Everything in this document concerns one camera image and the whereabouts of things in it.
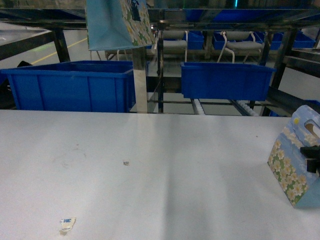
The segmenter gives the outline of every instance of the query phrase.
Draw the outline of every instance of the paper scrap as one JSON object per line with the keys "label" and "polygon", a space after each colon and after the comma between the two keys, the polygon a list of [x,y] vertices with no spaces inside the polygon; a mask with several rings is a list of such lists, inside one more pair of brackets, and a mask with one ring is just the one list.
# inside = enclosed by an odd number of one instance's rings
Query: paper scrap
{"label": "paper scrap", "polygon": [[62,225],[62,229],[60,230],[61,235],[66,235],[74,226],[76,223],[75,217],[70,218],[64,218],[60,220],[60,223]]}

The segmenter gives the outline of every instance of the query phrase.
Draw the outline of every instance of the white tabletop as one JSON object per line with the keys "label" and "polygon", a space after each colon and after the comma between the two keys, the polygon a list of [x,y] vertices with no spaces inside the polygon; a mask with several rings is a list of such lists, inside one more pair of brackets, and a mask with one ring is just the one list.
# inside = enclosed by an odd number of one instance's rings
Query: white tabletop
{"label": "white tabletop", "polygon": [[320,239],[267,165],[287,121],[0,110],[0,239]]}

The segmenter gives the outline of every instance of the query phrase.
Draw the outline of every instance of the gray floor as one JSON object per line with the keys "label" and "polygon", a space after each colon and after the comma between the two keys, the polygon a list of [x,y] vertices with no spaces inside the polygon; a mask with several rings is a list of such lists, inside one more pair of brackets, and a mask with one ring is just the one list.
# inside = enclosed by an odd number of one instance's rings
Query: gray floor
{"label": "gray floor", "polygon": [[[23,26],[12,26],[9,24],[0,23],[0,30],[14,28],[25,28]],[[88,51],[87,32],[85,30],[65,30],[65,39],[68,45],[68,51],[71,61],[90,60],[90,52]],[[105,54],[100,51],[102,60],[105,60]],[[92,59],[99,60],[97,53],[92,52]],[[125,56],[121,55],[121,60],[125,60]],[[230,61],[229,58],[223,58],[223,61]],[[18,54],[16,56],[7,58],[0,61],[0,69],[15,68],[21,61],[26,61],[33,65],[46,65],[58,63],[59,59],[56,54],[56,48],[53,42],[46,45],[40,46],[33,50]],[[167,77],[178,77],[181,76],[180,63],[184,61],[183,55],[166,55],[165,56],[165,67],[164,76]],[[188,61],[204,61],[203,58],[198,56],[188,56]],[[249,64],[256,64],[255,58],[248,59]],[[274,66],[274,58],[267,63],[268,67]],[[149,75],[157,75],[157,64],[154,59],[150,59],[149,64]],[[318,100],[320,101],[320,85],[319,79],[292,69],[287,68],[284,72],[280,90],[297,96],[302,99]],[[167,101],[189,101],[185,99],[182,94],[178,93],[166,93],[164,100]],[[226,102],[225,100],[212,100],[206,99],[206,102]],[[205,113],[208,115],[235,115],[240,114],[233,106],[221,106],[221,105],[204,105]],[[260,107],[255,107],[254,110],[259,113]],[[191,104],[164,104],[165,113],[176,113],[176,114],[193,114],[193,108]]]}

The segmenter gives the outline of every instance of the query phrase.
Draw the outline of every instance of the light blue bag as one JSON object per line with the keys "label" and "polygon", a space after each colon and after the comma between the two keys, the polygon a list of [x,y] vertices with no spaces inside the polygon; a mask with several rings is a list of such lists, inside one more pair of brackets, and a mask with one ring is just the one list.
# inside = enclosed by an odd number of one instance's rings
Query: light blue bag
{"label": "light blue bag", "polygon": [[276,139],[268,165],[292,206],[295,208],[320,207],[320,177],[307,172],[306,157],[301,147],[320,145],[313,131],[319,127],[320,115],[312,108],[299,107]]}
{"label": "light blue bag", "polygon": [[155,43],[146,0],[87,0],[90,51],[121,50]]}

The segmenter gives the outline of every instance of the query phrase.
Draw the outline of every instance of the blue plastic bin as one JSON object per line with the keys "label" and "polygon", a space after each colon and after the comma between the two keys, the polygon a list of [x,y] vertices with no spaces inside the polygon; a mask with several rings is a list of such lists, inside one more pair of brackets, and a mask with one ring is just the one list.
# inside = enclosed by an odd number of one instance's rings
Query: blue plastic bin
{"label": "blue plastic bin", "polygon": [[188,33],[188,49],[201,50],[203,48],[205,38],[200,31],[190,31]]}
{"label": "blue plastic bin", "polygon": [[181,93],[190,99],[264,101],[273,68],[213,62],[183,62]]}
{"label": "blue plastic bin", "polygon": [[302,31],[298,32],[293,44],[293,47],[296,49],[311,49],[314,47],[315,40],[304,35]]}
{"label": "blue plastic bin", "polygon": [[3,69],[19,110],[128,112],[135,104],[131,61],[76,61]]}
{"label": "blue plastic bin", "polygon": [[[254,37],[255,37],[255,41],[257,43],[262,43],[264,38],[260,38],[260,36],[258,34],[256,34],[255,32],[253,33]],[[250,35],[246,40],[244,41],[252,41],[252,36]],[[213,38],[212,38],[212,44],[215,50],[222,50],[222,48],[224,47],[225,44],[225,39],[224,37],[220,34],[220,31],[216,31],[213,33]]]}
{"label": "blue plastic bin", "polygon": [[[259,36],[259,38],[261,40],[264,41],[265,39],[265,33],[258,31],[255,32],[255,34],[257,34]],[[273,39],[272,39],[272,43],[270,46],[270,50],[278,50],[280,48],[281,42],[282,42],[282,38],[284,37],[284,34],[282,32],[277,32],[273,35]]]}

